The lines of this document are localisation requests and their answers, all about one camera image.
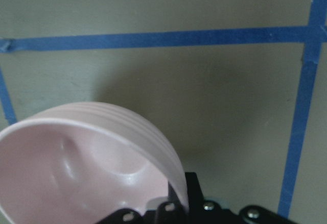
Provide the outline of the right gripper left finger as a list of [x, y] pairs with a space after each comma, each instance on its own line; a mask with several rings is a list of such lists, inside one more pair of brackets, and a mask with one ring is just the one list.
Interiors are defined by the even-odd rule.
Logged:
[[184, 208], [168, 183], [168, 200], [160, 203], [156, 209], [147, 210], [143, 215], [130, 208], [119, 209], [97, 223], [184, 223]]

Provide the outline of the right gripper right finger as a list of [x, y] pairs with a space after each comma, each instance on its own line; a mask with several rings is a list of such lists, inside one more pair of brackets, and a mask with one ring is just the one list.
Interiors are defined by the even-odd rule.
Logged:
[[203, 194], [195, 172], [186, 172], [185, 179], [189, 198], [188, 223], [296, 224], [259, 205], [246, 205], [238, 211], [232, 210], [226, 200]]

